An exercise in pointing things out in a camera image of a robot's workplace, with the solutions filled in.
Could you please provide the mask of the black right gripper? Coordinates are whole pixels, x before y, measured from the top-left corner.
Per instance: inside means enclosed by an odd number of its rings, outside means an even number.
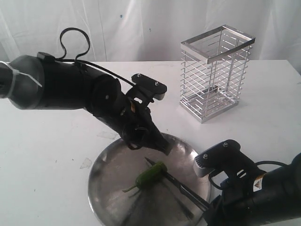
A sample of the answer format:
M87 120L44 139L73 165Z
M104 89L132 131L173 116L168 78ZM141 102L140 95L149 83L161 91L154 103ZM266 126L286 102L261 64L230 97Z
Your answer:
M238 208L225 205L222 195L217 196L210 203L209 209L203 214L208 226L256 226L251 220L250 208Z

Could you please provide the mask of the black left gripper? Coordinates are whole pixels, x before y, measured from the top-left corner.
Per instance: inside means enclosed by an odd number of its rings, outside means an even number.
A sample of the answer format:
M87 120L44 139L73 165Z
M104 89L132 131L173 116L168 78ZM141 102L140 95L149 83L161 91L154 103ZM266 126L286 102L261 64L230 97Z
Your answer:
M173 139L162 134L152 121L147 106L121 98L117 101L118 133L132 149L148 147L169 155L173 149Z

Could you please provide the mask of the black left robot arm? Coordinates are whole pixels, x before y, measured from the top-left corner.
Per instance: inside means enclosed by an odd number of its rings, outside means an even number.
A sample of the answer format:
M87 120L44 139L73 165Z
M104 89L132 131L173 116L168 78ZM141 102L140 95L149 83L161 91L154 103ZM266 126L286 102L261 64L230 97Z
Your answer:
M148 105L161 100L166 85L143 74L132 76L126 93L120 80L89 63L60 62L51 55L23 55L0 64L0 97L21 110L84 109L117 132L126 145L168 155L171 143L154 124Z

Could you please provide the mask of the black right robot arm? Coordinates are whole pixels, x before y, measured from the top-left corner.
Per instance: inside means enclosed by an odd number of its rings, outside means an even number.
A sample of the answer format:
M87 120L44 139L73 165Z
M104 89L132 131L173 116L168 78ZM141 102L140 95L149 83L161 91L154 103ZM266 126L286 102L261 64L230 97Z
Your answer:
M203 216L209 226L261 226L300 218L301 156L225 189Z

